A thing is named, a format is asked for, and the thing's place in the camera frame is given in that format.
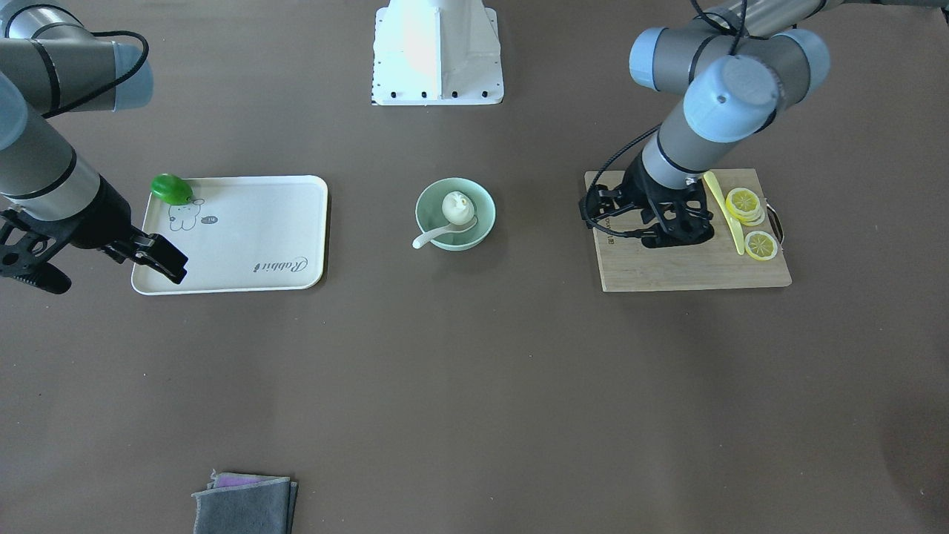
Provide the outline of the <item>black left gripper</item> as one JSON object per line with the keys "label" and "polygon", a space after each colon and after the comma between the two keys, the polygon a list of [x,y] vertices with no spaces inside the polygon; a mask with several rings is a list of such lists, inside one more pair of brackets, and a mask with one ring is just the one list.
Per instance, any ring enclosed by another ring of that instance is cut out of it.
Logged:
{"label": "black left gripper", "polygon": [[621,184],[615,189],[604,185],[593,185],[584,193],[584,208],[580,208],[581,219],[587,228],[601,232],[614,232],[603,220],[624,215],[628,211],[640,210],[644,223],[657,220],[662,227],[677,223],[679,190],[667,187],[654,179],[645,169],[644,153],[640,152],[624,173]]}

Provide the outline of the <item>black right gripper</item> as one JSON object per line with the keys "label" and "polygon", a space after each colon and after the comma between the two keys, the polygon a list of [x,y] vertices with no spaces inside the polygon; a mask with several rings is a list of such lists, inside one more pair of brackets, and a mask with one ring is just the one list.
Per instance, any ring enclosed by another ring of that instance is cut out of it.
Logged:
{"label": "black right gripper", "polygon": [[161,234],[140,234],[131,223],[131,207],[122,195],[99,177],[97,195],[81,213],[70,244],[81,249],[102,249],[115,263],[124,263],[128,255],[121,250],[133,243],[132,260],[179,285],[187,276],[188,257]]}

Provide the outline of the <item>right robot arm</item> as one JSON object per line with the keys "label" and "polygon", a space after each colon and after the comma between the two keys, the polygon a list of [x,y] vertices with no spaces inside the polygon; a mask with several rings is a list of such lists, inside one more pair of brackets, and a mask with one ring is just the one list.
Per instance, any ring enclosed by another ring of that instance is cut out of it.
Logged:
{"label": "right robot arm", "polygon": [[52,258],[71,245],[181,283],[185,254],[134,226],[126,199],[50,124],[148,104],[148,41],[131,30],[93,33],[58,1],[4,1],[1,14],[2,277],[64,294],[71,281]]}

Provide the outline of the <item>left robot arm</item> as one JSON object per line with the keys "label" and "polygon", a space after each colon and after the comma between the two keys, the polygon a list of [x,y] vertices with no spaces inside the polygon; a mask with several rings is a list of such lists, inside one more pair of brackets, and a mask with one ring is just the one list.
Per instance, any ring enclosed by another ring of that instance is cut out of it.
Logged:
{"label": "left robot arm", "polygon": [[578,204],[587,227],[630,211],[643,228],[624,232],[648,248],[694,245],[714,236],[701,177],[743,139],[817,91],[830,71],[821,38],[798,24],[836,1],[729,1],[679,28],[652,27],[632,45],[631,77],[681,95],[620,185],[590,183]]}

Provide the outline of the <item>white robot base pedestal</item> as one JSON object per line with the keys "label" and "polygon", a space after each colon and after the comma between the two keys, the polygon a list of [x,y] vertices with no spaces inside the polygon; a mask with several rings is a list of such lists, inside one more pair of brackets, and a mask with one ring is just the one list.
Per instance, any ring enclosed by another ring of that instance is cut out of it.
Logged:
{"label": "white robot base pedestal", "polygon": [[496,11],[481,1],[391,1],[375,13],[371,104],[497,105]]}

